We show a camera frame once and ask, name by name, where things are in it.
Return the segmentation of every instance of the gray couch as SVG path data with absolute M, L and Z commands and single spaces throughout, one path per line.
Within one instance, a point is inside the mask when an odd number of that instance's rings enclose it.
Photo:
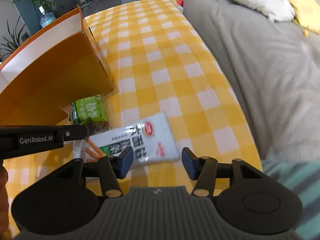
M 261 158 L 320 160 L 320 37 L 231 0 L 185 0 L 183 13 L 229 80 Z

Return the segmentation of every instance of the orange box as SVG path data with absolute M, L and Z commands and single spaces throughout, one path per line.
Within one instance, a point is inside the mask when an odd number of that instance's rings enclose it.
M 53 125 L 58 107 L 113 89 L 79 8 L 24 42 L 0 65 L 0 125 Z

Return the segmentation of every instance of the yellow checkered tablecloth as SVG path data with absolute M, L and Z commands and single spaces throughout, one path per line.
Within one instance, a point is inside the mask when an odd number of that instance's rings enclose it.
M 113 127 L 164 111 L 178 150 L 230 163 L 242 158 L 261 169 L 260 159 L 236 97 L 216 60 L 177 9 L 175 0 L 141 0 L 86 18 L 108 65 L 115 90 L 106 98 Z M 6 160 L 9 203 L 26 187 L 72 158 L 72 146 Z M 141 166 L 119 181 L 134 186 L 185 185 L 181 161 Z M 88 187 L 99 192 L 99 182 Z M 215 194 L 228 187 L 219 179 Z M 10 217 L 13 235 L 17 228 Z

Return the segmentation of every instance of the snack package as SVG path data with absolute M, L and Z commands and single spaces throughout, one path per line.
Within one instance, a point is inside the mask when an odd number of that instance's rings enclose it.
M 179 158 L 163 112 L 137 123 L 76 141 L 73 153 L 75 158 L 83 158 L 84 162 L 96 162 L 106 155 L 118 156 L 127 146 L 133 148 L 133 165 Z
M 79 99 L 63 110 L 69 115 L 71 124 L 86 126 L 88 136 L 110 130 L 100 95 Z

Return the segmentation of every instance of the white snack package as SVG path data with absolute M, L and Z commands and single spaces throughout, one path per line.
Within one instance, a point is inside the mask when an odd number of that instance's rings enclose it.
M 127 146 L 133 148 L 133 165 L 179 158 L 164 112 L 78 140 L 74 143 L 73 156 L 83 158 L 84 162 L 95 162 L 105 155 L 118 156 Z

